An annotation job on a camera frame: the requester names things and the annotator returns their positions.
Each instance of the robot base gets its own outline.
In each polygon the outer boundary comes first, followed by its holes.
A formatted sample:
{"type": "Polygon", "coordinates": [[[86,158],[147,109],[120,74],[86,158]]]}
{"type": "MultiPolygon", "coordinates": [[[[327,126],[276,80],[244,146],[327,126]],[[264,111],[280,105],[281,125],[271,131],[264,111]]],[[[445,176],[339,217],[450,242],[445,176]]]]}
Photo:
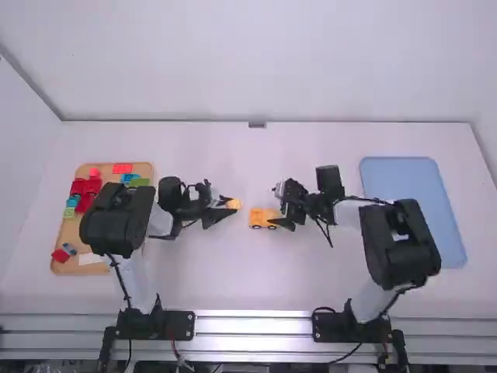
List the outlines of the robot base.
{"type": "Polygon", "coordinates": [[[157,296],[148,315],[137,309],[119,312],[116,338],[119,340],[192,340],[195,334],[195,313],[192,311],[165,311],[157,296]]]}
{"type": "Polygon", "coordinates": [[[356,321],[350,299],[343,312],[313,312],[312,337],[317,343],[389,343],[392,329],[390,320],[378,318],[360,324],[356,321]]]}

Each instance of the blue block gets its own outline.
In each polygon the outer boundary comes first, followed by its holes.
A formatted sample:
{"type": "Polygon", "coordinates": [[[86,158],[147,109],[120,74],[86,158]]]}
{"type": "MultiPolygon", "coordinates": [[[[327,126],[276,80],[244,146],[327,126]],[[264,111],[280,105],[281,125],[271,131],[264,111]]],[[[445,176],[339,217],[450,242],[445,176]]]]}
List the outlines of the blue block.
{"type": "Polygon", "coordinates": [[[124,173],[121,175],[121,183],[128,184],[132,179],[140,179],[140,175],[136,173],[124,173]]]}
{"type": "Polygon", "coordinates": [[[78,206],[78,202],[81,199],[81,196],[79,194],[76,194],[74,196],[70,196],[68,200],[65,203],[65,207],[74,207],[78,206]]]}

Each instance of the red block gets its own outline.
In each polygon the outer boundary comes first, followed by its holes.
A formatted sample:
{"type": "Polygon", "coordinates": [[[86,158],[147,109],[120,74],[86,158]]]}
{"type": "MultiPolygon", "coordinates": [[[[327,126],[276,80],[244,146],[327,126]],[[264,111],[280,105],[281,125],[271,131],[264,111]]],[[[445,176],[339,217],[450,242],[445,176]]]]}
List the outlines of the red block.
{"type": "Polygon", "coordinates": [[[90,179],[93,179],[94,177],[100,177],[100,170],[97,169],[96,167],[92,167],[90,169],[90,179]]]}
{"type": "Polygon", "coordinates": [[[71,185],[71,192],[69,193],[70,195],[74,196],[75,194],[83,195],[85,192],[85,183],[86,180],[82,179],[81,177],[77,177],[71,185]]]}
{"type": "Polygon", "coordinates": [[[59,263],[65,263],[70,258],[70,255],[67,254],[63,249],[56,249],[52,253],[52,258],[59,263]]]}
{"type": "Polygon", "coordinates": [[[133,165],[130,163],[116,163],[112,166],[112,173],[131,173],[133,171],[133,165]]]}
{"type": "Polygon", "coordinates": [[[76,206],[75,212],[84,214],[86,210],[88,210],[92,206],[93,200],[95,200],[95,194],[83,194],[81,200],[79,200],[78,206],[76,206]]]}
{"type": "Polygon", "coordinates": [[[102,179],[99,177],[92,177],[90,180],[85,181],[85,194],[95,193],[98,194],[102,188],[102,179]]]}

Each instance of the cork board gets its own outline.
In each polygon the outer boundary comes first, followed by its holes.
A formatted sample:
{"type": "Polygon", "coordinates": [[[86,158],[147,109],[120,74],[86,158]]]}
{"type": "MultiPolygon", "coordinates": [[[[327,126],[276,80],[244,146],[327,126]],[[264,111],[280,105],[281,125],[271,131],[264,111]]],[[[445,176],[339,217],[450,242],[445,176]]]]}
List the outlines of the cork board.
{"type": "MultiPolygon", "coordinates": [[[[153,185],[154,180],[154,168],[149,162],[119,162],[133,165],[132,173],[140,175],[142,178],[150,179],[150,185],[153,185]]],[[[81,177],[83,179],[89,178],[89,170],[91,168],[97,168],[100,171],[100,177],[104,185],[109,181],[116,183],[120,182],[121,174],[113,174],[113,165],[115,163],[86,163],[80,166],[75,173],[76,177],[81,177]]],[[[69,191],[71,189],[71,183],[68,184],[68,194],[63,196],[66,200],[69,198],[69,191]]],[[[79,265],[79,255],[85,253],[91,253],[92,249],[90,246],[85,245],[79,238],[79,223],[82,219],[82,214],[76,214],[74,218],[62,219],[61,227],[59,229],[59,234],[57,241],[54,245],[55,249],[60,249],[62,244],[68,242],[72,244],[77,250],[78,254],[72,256],[65,263],[59,263],[56,260],[50,258],[50,269],[54,274],[69,274],[69,275],[96,275],[96,274],[108,274],[109,269],[105,263],[91,263],[83,266],[79,265]]]]}

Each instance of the metal frame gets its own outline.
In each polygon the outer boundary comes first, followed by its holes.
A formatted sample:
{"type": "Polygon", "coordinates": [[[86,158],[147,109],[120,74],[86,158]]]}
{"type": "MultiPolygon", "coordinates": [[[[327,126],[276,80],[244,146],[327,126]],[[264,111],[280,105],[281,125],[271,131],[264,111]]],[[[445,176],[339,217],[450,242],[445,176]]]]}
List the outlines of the metal frame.
{"type": "MultiPolygon", "coordinates": [[[[314,343],[311,313],[196,311],[196,335],[176,345],[191,361],[314,362],[344,355],[354,343],[314,343]]],[[[0,359],[96,359],[103,330],[116,315],[0,315],[0,359]]],[[[497,364],[497,319],[392,318],[405,333],[414,364],[497,364]]],[[[127,341],[113,358],[127,359],[127,341]]],[[[364,344],[344,362],[374,363],[377,346],[364,344]]],[[[168,341],[133,341],[134,360],[174,361],[168,341]]]]}

